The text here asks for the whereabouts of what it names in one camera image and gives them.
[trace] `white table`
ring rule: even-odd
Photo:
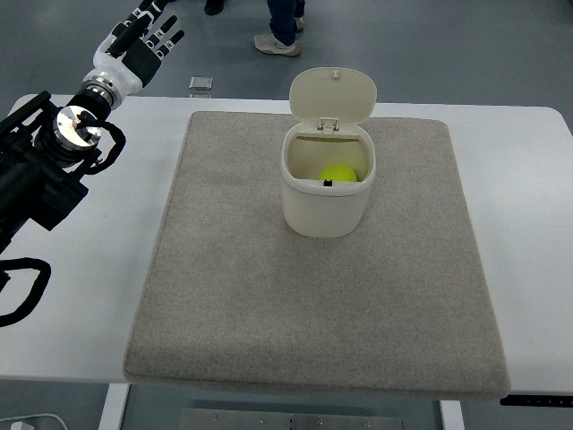
[[[124,382],[129,331],[187,119],[198,110],[290,112],[287,101],[128,98],[109,118],[128,138],[116,164],[84,178],[88,197],[54,231],[29,222],[2,255],[42,258],[53,275],[31,316],[0,329],[1,378]],[[372,116],[448,125],[512,392],[573,393],[573,137],[560,114],[377,104]],[[13,277],[1,313],[21,302],[31,278]]]

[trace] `black cable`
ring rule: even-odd
[[[122,153],[125,147],[125,134],[115,125],[107,122],[102,121],[99,119],[94,118],[86,111],[83,111],[81,114],[78,115],[78,119],[80,123],[77,125],[78,128],[84,127],[99,127],[107,130],[111,135],[111,138],[114,140],[115,145],[109,150],[107,157],[104,161],[97,164],[96,166],[89,168],[86,172],[86,175],[96,175],[97,173],[105,170],[106,168],[110,167],[112,164],[115,163],[119,154]]]
[[[31,314],[42,298],[52,274],[52,268],[43,260],[29,257],[16,260],[0,260],[0,271],[19,271],[23,269],[34,269],[39,271],[39,274],[23,303],[11,314],[0,315],[0,327],[16,324]]]

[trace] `jeans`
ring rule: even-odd
[[[295,18],[304,15],[304,0],[267,0],[270,12],[270,31],[288,47],[296,40]]]

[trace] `white cable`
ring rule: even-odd
[[[68,426],[65,424],[65,422],[63,421],[63,419],[60,418],[56,414],[34,414],[34,415],[22,415],[21,417],[1,418],[0,423],[2,423],[4,421],[20,421],[22,419],[43,418],[43,417],[50,417],[50,418],[57,419],[60,422],[60,424],[62,425],[62,427],[64,428],[64,430],[70,430],[68,428]]]

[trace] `small metal object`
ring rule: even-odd
[[[78,115],[86,109],[66,106],[60,110],[54,121],[54,135],[69,151],[85,151],[98,145],[101,130],[97,127],[78,129]]]
[[[211,76],[193,76],[189,82],[191,91],[209,91],[213,88],[213,78]]]

